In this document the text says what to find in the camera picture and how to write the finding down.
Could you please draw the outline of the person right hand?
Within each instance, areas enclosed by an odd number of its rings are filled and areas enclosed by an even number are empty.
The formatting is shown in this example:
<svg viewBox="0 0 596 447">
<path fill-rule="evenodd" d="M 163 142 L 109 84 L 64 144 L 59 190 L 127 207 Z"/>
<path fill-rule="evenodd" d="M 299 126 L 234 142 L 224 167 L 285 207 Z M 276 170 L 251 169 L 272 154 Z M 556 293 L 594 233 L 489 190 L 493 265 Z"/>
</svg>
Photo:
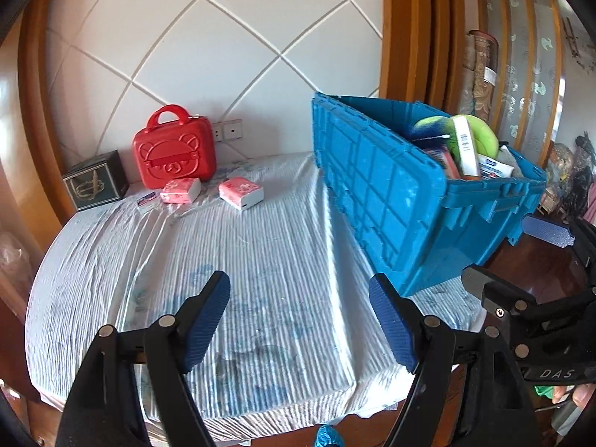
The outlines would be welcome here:
<svg viewBox="0 0 596 447">
<path fill-rule="evenodd" d="M 556 405 L 571 399 L 577 408 L 584 410 L 594 392 L 594 383 L 585 383 L 580 386 L 555 386 L 552 393 L 552 402 Z"/>
</svg>

